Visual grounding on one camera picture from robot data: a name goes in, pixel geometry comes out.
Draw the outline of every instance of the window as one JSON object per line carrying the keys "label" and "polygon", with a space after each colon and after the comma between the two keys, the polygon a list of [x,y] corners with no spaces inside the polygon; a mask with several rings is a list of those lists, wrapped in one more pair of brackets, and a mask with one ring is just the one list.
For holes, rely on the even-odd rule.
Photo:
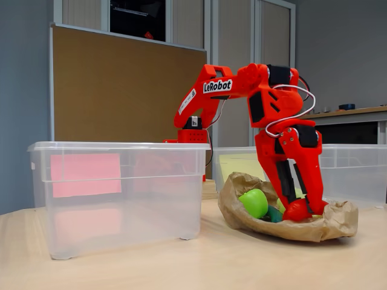
{"label": "window", "polygon": [[165,41],[165,0],[110,1],[110,31]]}

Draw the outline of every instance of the white cable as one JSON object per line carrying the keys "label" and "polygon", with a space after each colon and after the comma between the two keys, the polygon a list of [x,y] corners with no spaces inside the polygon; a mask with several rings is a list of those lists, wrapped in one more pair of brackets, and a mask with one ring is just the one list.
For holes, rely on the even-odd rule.
{"label": "white cable", "polygon": [[309,113],[310,111],[313,110],[314,106],[316,105],[316,97],[310,92],[308,91],[307,89],[304,89],[304,88],[301,88],[299,86],[293,86],[293,85],[276,85],[273,87],[273,89],[276,89],[276,88],[296,88],[296,89],[299,89],[300,91],[303,91],[303,92],[306,92],[307,94],[309,94],[312,98],[313,98],[313,105],[312,107],[310,107],[309,109],[307,109],[305,112],[302,112],[298,115],[295,115],[295,116],[291,116],[291,117],[286,117],[286,118],[282,118],[282,119],[279,119],[279,120],[276,120],[274,122],[271,122],[269,123],[266,128],[265,128],[265,131],[266,131],[266,134],[269,135],[270,137],[273,137],[273,138],[277,138],[280,136],[280,134],[273,134],[273,133],[270,133],[268,131],[268,128],[271,127],[272,125],[274,124],[277,124],[279,122],[282,122],[282,121],[285,121],[285,120],[289,120],[289,119],[293,119],[293,118],[299,118],[307,113]]}
{"label": "white cable", "polygon": [[[211,124],[210,124],[210,126],[208,126],[207,128],[206,128],[206,130],[207,130],[207,136],[208,136],[208,140],[210,141],[210,131],[208,131],[208,129],[210,129],[210,127],[212,126],[212,125],[214,125],[218,120],[219,120],[219,118],[220,118],[220,116],[222,115],[222,111],[223,111],[223,106],[224,106],[224,103],[226,102],[226,100],[223,100],[223,104],[222,104],[222,106],[220,107],[220,113],[219,113],[219,116],[215,119],[215,121],[213,121],[213,122],[211,122]],[[212,148],[212,142],[211,142],[211,155],[213,155],[213,148]]]}
{"label": "white cable", "polygon": [[222,115],[222,111],[223,111],[223,106],[224,106],[224,103],[226,102],[226,100],[223,100],[223,103],[222,103],[222,106],[220,107],[220,113],[219,113],[219,116],[215,119],[215,121],[211,122],[210,126],[208,126],[207,130],[210,129],[210,127],[212,125],[214,125],[220,118],[220,116]]}

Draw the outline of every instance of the label sticker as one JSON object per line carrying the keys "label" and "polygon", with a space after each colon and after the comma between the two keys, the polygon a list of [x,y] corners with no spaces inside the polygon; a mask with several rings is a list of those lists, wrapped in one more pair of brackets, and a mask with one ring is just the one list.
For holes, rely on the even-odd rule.
{"label": "label sticker", "polygon": [[224,92],[229,91],[232,88],[232,80],[226,80],[222,82],[222,80],[218,80],[217,82],[209,82],[203,84],[203,94],[207,94],[208,92]]}
{"label": "label sticker", "polygon": [[198,126],[198,117],[197,116],[192,116],[192,127],[197,127]]}
{"label": "label sticker", "polygon": [[193,89],[188,96],[184,99],[184,101],[181,103],[180,109],[179,109],[179,115],[181,115],[181,112],[186,108],[186,106],[191,102],[191,100],[196,96],[196,90]]}

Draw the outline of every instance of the plastic storage bin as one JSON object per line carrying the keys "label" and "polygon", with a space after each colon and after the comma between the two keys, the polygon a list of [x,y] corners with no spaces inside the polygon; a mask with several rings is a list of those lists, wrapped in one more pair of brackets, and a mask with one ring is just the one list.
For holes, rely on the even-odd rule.
{"label": "plastic storage bin", "polygon": [[[218,191],[232,171],[268,180],[258,163],[255,147],[214,148],[213,158]],[[386,203],[387,145],[324,144],[319,162],[324,197],[354,201],[360,207]],[[292,165],[290,169],[294,184],[299,188]]]}
{"label": "plastic storage bin", "polygon": [[208,144],[39,142],[31,152],[36,207],[52,258],[200,230]]}

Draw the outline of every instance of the door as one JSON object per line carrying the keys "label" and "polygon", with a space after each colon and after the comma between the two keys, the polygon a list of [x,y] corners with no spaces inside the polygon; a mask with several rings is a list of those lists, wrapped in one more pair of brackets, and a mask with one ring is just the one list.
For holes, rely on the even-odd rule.
{"label": "door", "polygon": [[[296,6],[282,0],[255,0],[255,63],[295,67]],[[250,130],[250,145],[259,129]]]}

